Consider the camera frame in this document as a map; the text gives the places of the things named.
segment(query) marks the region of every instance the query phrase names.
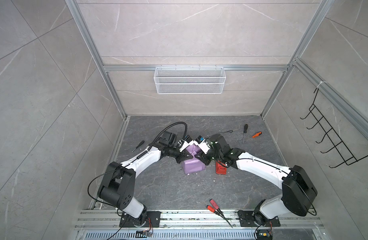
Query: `wire mesh basket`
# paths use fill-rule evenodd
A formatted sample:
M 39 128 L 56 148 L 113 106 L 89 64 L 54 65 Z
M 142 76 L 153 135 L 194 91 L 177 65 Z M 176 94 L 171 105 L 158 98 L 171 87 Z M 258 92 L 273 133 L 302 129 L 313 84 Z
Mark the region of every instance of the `wire mesh basket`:
M 153 79 L 158 94 L 222 93 L 225 71 L 217 66 L 157 67 Z

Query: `black wire rack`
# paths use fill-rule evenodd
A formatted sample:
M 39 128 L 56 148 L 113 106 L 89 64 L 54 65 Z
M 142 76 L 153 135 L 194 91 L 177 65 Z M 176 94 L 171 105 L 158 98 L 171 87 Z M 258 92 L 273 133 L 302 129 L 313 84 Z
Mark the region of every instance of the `black wire rack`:
M 353 153 L 350 151 L 350 149 L 348 148 L 348 146 L 345 144 L 345 142 L 341 139 L 341 137 L 337 134 L 337 132 L 335 131 L 335 129 L 332 127 L 332 125 L 330 124 L 330 122 L 328 122 L 328 120 L 325 118 L 325 116 L 320 112 L 320 110 L 316 107 L 316 105 L 315 105 L 315 100 L 316 100 L 316 96 L 317 96 L 317 93 L 319 92 L 319 89 L 318 88 L 316 88 L 315 89 L 315 91 L 313 92 L 313 93 L 315 93 L 316 92 L 316 94 L 315 94 L 315 98 L 313 99 L 313 103 L 312 103 L 312 105 L 309 107 L 309 113 L 306 115 L 306 117 L 305 118 L 300 118 L 300 119 L 306 119 L 310 114 L 312 114 L 312 116 L 316 119 L 316 123 L 315 123 L 315 125 L 313 126 L 313 127 L 311 127 L 311 128 L 308 128 L 307 127 L 307 129 L 312 129 L 312 128 L 314 128 L 317 124 L 319 124 L 320 125 L 320 127 L 323 129 L 323 131 L 325 132 L 325 134 L 324 134 L 324 136 L 323 136 L 323 138 L 321 139 L 321 141 L 320 142 L 318 142 L 318 141 L 316 141 L 316 143 L 321 143 L 323 140 L 324 140 L 324 138 L 327 136 L 328 138 L 329 138 L 329 140 L 331 141 L 331 143 L 333 144 L 333 147 L 331 147 L 331 149 L 329 149 L 328 151 L 325 151 L 325 152 L 322 152 L 322 151 L 320 151 L 321 153 L 327 153 L 327 152 L 329 152 L 329 151 L 331 151 L 332 149 L 336 149 L 336 151 L 339 153 L 339 155 L 340 155 L 340 157 L 341 157 L 341 159 L 343 160 L 343 162 L 342 163 L 340 163 L 340 164 L 338 164 L 337 166 L 334 166 L 334 167 L 331 167 L 331 166 L 329 166 L 330 168 L 335 168 L 335 167 L 338 167 L 338 166 L 340 166 L 340 165 L 342 165 L 342 164 L 346 164 L 347 166 L 349 166 L 349 165 L 352 165 L 352 164 L 354 164 L 355 162 L 358 162 L 358 161 L 360 161 L 360 160 L 362 160 L 362 159 L 364 159 L 364 158 L 366 158 L 366 157 L 368 157 L 368 155 L 367 156 L 364 156 L 364 157 L 362 157 L 362 158 L 360 158 L 360 159 L 357 159 L 354 155 L 353 155 Z M 316 109 L 320 114 L 321 114 L 321 118 L 316 118 L 316 116 L 315 116 L 315 114 L 314 113 L 312 113 L 312 111 L 314 110 L 314 109 Z M 329 125 L 329 129 L 328 130 L 325 130 L 325 128 L 321 125 L 321 120 L 325 120 L 327 123 L 328 123 L 328 125 Z M 337 144 L 335 144 L 333 141 L 332 141 L 332 139 L 331 139 L 331 137 L 328 135 L 328 133 L 329 132 L 331 132 L 331 131 L 333 131 L 334 133 L 335 133 L 335 135 L 336 135 L 336 137 L 339 139 L 339 142 L 337 143 Z M 344 159 L 344 157 L 343 157 L 343 155 L 341 154 L 341 152 L 339 151 L 339 149 L 338 149 L 338 146 L 339 145 L 343 145 L 343 146 L 345 146 L 346 147 L 346 149 L 348 150 L 348 152 L 350 153 L 350 157 L 348 158 L 348 159 Z

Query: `pliers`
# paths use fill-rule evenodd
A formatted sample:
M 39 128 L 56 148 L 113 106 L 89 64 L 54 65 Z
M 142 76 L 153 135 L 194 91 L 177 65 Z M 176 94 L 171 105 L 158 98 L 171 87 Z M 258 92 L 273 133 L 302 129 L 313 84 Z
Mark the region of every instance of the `pliers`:
M 210 201 L 210 204 L 212 204 L 212 206 L 214 207 L 211 207 L 210 205 L 207 206 L 208 210 L 210 210 L 211 212 L 215 213 L 216 215 L 219 215 L 220 217 L 222 217 L 225 221 L 227 221 L 227 223 L 232 227 L 232 225 L 229 223 L 228 219 L 225 218 L 223 212 L 220 210 L 219 206 L 216 204 L 216 202 L 211 199 Z

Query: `red case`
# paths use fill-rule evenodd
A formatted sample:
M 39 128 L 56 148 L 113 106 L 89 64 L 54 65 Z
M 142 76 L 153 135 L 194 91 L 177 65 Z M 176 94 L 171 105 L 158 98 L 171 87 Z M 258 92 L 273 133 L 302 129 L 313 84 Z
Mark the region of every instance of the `red case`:
M 218 162 L 216 162 L 216 173 L 217 174 L 227 174 L 227 168 L 221 166 Z

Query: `purple package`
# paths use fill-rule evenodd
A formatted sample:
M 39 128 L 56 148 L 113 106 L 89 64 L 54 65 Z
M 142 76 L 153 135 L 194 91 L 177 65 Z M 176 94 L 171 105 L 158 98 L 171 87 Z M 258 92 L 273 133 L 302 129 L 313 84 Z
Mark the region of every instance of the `purple package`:
M 193 156 L 193 158 L 181 162 L 181 166 L 183 167 L 185 174 L 205 170 L 206 165 L 202 161 L 195 158 L 195 155 L 201 152 L 200 147 L 193 144 L 188 146 L 186 150 Z

